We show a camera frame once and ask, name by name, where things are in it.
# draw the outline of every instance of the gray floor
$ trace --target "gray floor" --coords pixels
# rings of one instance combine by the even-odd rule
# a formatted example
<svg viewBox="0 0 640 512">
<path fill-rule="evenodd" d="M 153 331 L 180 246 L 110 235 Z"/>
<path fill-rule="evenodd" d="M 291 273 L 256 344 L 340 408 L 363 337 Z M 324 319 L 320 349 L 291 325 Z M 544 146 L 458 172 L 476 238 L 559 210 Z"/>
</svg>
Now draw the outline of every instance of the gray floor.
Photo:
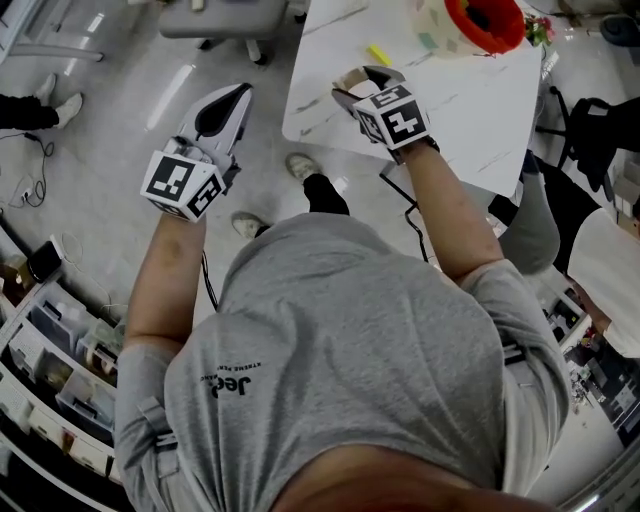
<svg viewBox="0 0 640 512">
<path fill-rule="evenodd" d="M 306 151 L 322 163 L 354 216 L 398 250 L 420 255 L 415 232 L 403 218 L 406 202 L 377 176 L 383 162 L 283 138 L 288 81 L 302 31 L 292 15 L 277 38 L 265 44 L 273 59 L 261 68 L 249 61 L 239 41 L 200 52 L 192 41 L 164 39 L 157 33 L 159 11 L 155 4 L 75 2 L 61 33 L 50 36 L 48 42 L 99 49 L 107 55 L 103 62 L 13 57 L 0 68 L 3 94 L 29 94 L 53 71 L 59 76 L 54 103 L 78 91 L 86 101 L 64 131 L 41 133 L 45 142 L 56 143 L 56 152 L 47 160 L 47 198 L 38 209 L 6 205 L 14 191 L 20 193 L 31 183 L 31 177 L 38 179 L 38 147 L 23 139 L 0 142 L 4 221 L 28 246 L 38 247 L 51 234 L 63 239 L 69 259 L 77 264 L 65 264 L 68 279 L 94 307 L 126 304 L 159 216 L 139 196 L 152 151 L 164 146 L 195 100 L 219 87 L 249 82 L 255 87 L 256 101 L 246 136 L 237 148 L 244 170 L 229 195 L 208 214 L 206 250 L 214 288 L 220 290 L 230 262 L 246 243 L 230 225 L 233 211 L 249 210 L 275 222 L 307 209 L 299 185 L 282 165 L 293 150 Z M 625 83 L 637 79 L 637 70 L 625 61 L 627 56 L 602 39 L 559 27 L 549 56 L 554 51 L 560 58 L 552 79 L 571 103 L 584 96 L 600 96 L 613 103 L 626 99 L 620 63 Z M 541 121 L 555 124 L 554 105 L 550 101 L 540 105 L 545 107 Z M 560 141 L 535 139 L 533 143 L 539 155 L 557 159 Z M 115 307 L 112 313 L 117 317 L 125 311 Z M 210 312 L 205 294 L 200 293 L 196 319 Z"/>
</svg>

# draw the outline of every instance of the black pants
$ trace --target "black pants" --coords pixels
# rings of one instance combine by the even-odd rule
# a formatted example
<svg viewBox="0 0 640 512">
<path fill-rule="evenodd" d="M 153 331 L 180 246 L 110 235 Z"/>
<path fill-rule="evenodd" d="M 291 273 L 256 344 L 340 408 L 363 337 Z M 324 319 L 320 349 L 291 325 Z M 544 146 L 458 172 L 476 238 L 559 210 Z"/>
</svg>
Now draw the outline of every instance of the black pants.
<svg viewBox="0 0 640 512">
<path fill-rule="evenodd" d="M 44 130 L 60 122 L 52 107 L 43 107 L 34 96 L 16 98 L 0 94 L 0 129 Z"/>
<path fill-rule="evenodd" d="M 304 180 L 304 195 L 309 200 L 309 212 L 335 213 L 349 215 L 349 207 L 344 199 L 336 192 L 329 178 L 322 174 L 312 174 Z M 256 237 L 264 233 L 269 226 L 258 230 Z"/>
<path fill-rule="evenodd" d="M 544 175 L 547 202 L 560 233 L 560 251 L 553 266 L 559 272 L 566 274 L 578 230 L 587 217 L 600 208 L 600 205 L 560 169 L 537 157 L 536 161 Z M 518 207 L 506 197 L 496 196 L 489 205 L 489 213 L 509 226 L 518 213 Z"/>
</svg>

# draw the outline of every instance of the chair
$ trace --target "chair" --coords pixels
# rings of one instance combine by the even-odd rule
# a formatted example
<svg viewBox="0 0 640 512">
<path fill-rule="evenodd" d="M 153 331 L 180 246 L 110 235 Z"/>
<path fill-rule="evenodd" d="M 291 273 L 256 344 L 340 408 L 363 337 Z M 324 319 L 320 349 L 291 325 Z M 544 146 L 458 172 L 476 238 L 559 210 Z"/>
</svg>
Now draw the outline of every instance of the chair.
<svg viewBox="0 0 640 512">
<path fill-rule="evenodd" d="M 271 37 L 282 23 L 287 0 L 207 0 L 205 8 L 194 11 L 191 0 L 177 0 L 160 16 L 160 33 L 172 39 L 198 39 L 200 49 L 211 40 L 244 39 L 249 58 L 258 65 L 267 63 L 257 39 Z M 304 23 L 306 14 L 296 16 Z"/>
<path fill-rule="evenodd" d="M 617 106 L 598 98 L 584 98 L 569 114 L 558 88 L 551 87 L 550 92 L 558 98 L 565 129 L 536 126 L 536 132 L 564 137 L 558 168 L 564 167 L 567 158 L 576 160 L 578 170 L 587 176 L 591 189 L 597 192 L 604 187 L 607 199 L 612 201 L 614 194 L 608 170 L 616 151 L 640 151 L 640 98 Z"/>
</svg>

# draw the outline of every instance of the white sneaker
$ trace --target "white sneaker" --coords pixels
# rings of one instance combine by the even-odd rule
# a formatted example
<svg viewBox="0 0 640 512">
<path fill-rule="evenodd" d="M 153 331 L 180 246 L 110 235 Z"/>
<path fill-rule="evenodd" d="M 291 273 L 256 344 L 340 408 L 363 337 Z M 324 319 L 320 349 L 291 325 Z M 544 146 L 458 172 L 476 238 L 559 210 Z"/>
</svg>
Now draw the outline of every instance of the white sneaker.
<svg viewBox="0 0 640 512">
<path fill-rule="evenodd" d="M 43 107 L 49 106 L 49 100 L 51 99 L 51 93 L 56 87 L 56 82 L 58 78 L 54 73 L 51 73 L 44 83 L 38 88 L 38 90 L 33 94 L 38 100 L 40 100 L 40 105 Z"/>
<path fill-rule="evenodd" d="M 260 217 L 248 212 L 235 212 L 231 215 L 231 225 L 238 234 L 249 240 L 253 240 L 260 228 L 269 226 Z"/>
<path fill-rule="evenodd" d="M 313 174 L 322 174 L 320 164 L 304 153 L 289 153 L 284 163 L 287 171 L 300 183 Z"/>
<path fill-rule="evenodd" d="M 82 108 L 82 94 L 74 94 L 65 101 L 62 105 L 60 105 L 56 112 L 58 113 L 58 124 L 55 125 L 55 128 L 62 130 L 65 126 L 69 124 L 74 117 L 78 115 L 80 109 Z"/>
</svg>

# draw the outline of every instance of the yellow marker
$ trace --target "yellow marker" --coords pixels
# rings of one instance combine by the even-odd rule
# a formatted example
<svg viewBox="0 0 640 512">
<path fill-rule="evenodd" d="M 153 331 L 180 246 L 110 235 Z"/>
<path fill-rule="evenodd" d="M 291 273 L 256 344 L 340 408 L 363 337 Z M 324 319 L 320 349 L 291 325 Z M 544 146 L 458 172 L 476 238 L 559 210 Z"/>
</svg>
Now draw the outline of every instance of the yellow marker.
<svg viewBox="0 0 640 512">
<path fill-rule="evenodd" d="M 376 62 L 382 64 L 385 67 L 389 68 L 391 67 L 391 64 L 393 64 L 389 56 L 385 52 L 383 52 L 377 44 L 372 44 L 371 46 L 369 46 L 369 48 L 367 48 L 367 53 L 371 55 L 376 60 Z"/>
</svg>

